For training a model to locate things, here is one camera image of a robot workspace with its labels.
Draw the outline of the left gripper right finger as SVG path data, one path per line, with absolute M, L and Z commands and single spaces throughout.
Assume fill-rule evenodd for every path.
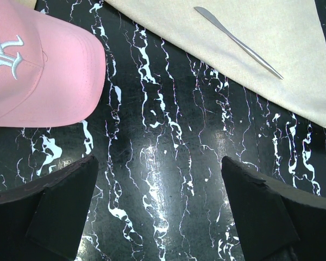
M 222 158 L 245 260 L 326 260 L 326 198 Z

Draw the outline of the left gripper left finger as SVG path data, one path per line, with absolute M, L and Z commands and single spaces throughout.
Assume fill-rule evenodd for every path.
M 97 175 L 89 155 L 0 192 L 0 260 L 75 260 Z

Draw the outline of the beige cloth napkin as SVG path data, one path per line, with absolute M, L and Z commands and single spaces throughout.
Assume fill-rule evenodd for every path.
M 326 43 L 314 1 L 110 1 L 168 42 L 267 100 L 326 128 Z M 281 80 L 193 7 L 210 11 Z

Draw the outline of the silver table knife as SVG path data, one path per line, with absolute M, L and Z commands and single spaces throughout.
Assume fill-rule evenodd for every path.
M 284 77 L 275 70 L 266 60 L 260 57 L 254 50 L 245 45 L 241 40 L 235 37 L 226 27 L 220 23 L 220 21 L 207 9 L 203 7 L 193 7 L 195 11 L 200 13 L 204 18 L 216 26 L 219 30 L 225 33 L 229 38 L 231 38 L 240 48 L 242 48 L 250 57 L 257 61 L 261 66 L 267 69 L 270 73 L 274 74 L 279 79 L 283 80 Z

